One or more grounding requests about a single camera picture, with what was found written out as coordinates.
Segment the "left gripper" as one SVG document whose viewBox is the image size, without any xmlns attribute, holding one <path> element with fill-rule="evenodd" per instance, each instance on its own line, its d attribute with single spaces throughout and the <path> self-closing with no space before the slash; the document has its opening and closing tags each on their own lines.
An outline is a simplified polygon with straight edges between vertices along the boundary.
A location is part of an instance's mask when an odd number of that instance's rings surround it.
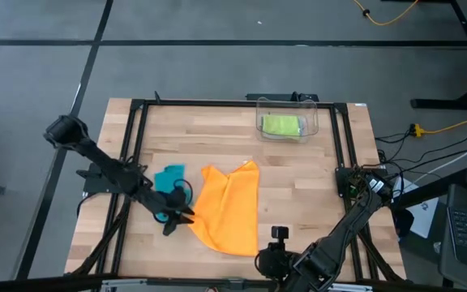
<svg viewBox="0 0 467 292">
<path fill-rule="evenodd" d="M 194 215 L 194 211 L 188 206 L 189 195 L 184 188 L 174 188 L 170 193 L 159 191 L 166 199 L 169 211 L 175 211 L 177 214 L 184 213 Z M 168 222 L 169 215 L 167 213 L 156 213 L 154 219 L 157 222 Z M 194 221 L 188 217 L 180 216 L 178 218 L 179 224 L 192 224 Z"/>
</svg>

